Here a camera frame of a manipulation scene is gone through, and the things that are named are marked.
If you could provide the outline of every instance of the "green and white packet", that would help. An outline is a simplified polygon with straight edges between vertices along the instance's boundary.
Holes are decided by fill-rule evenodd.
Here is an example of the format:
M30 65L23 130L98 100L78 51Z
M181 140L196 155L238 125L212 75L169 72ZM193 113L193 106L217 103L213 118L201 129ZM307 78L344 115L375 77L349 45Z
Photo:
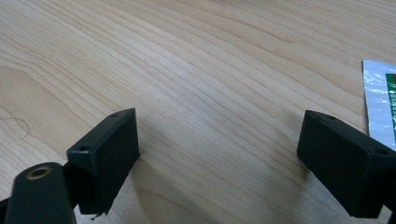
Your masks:
M396 65L364 60L363 79L370 136L396 150Z

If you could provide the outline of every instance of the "green label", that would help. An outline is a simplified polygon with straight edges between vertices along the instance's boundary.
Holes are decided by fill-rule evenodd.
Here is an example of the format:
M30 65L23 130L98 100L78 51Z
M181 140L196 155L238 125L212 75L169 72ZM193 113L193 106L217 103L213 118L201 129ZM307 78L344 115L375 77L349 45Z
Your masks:
M392 113L392 121L393 121L393 135L395 135L395 142L396 142L396 81L395 79L396 79L395 74L387 74L390 112Z

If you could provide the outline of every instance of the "wood grain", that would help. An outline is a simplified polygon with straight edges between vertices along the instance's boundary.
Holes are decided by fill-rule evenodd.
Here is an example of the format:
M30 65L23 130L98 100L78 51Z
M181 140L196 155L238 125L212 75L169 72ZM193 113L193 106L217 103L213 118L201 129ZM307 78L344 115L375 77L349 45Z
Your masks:
M142 157L94 223L386 223L387 209L349 217L296 147L306 109L367 132L361 60L396 63L395 15L368 0L3 0L0 198L135 107Z

